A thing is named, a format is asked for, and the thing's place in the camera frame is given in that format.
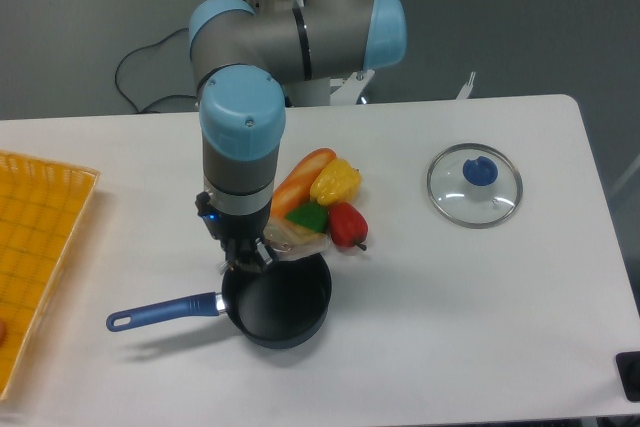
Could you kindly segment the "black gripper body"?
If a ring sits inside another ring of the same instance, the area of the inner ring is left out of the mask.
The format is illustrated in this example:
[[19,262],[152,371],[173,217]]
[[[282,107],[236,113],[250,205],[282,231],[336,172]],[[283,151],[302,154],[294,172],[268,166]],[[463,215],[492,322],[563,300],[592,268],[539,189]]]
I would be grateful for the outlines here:
[[270,204],[249,214],[235,215],[221,211],[211,203],[212,196],[203,191],[196,196],[197,214],[202,218],[213,239],[223,246],[228,241],[236,242],[236,265],[234,268],[247,272],[259,270],[254,259],[255,241],[262,239],[265,244],[264,229],[269,220]]

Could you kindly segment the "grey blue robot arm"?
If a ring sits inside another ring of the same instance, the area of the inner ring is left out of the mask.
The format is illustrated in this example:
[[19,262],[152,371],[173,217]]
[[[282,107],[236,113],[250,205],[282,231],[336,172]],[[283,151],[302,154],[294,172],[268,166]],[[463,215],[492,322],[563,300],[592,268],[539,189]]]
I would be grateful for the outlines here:
[[285,90],[394,65],[407,47],[400,0],[286,0],[279,10],[207,0],[189,22],[203,142],[198,213],[232,267],[277,262],[264,238],[285,128]]

